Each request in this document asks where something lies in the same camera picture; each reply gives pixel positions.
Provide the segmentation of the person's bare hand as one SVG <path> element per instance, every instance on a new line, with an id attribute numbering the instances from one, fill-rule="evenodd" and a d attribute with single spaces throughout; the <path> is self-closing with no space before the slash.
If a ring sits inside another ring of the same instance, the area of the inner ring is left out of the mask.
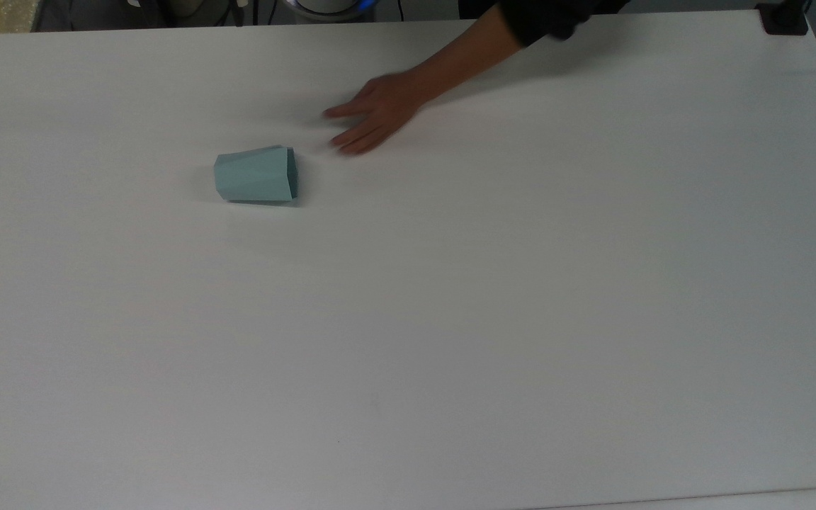
<path id="1" fill-rule="evenodd" d="M 340 154 L 372 152 L 407 125 L 429 100 L 416 71 L 395 72 L 373 78 L 350 101 L 324 110 L 330 120 L 356 123 L 330 139 Z"/>

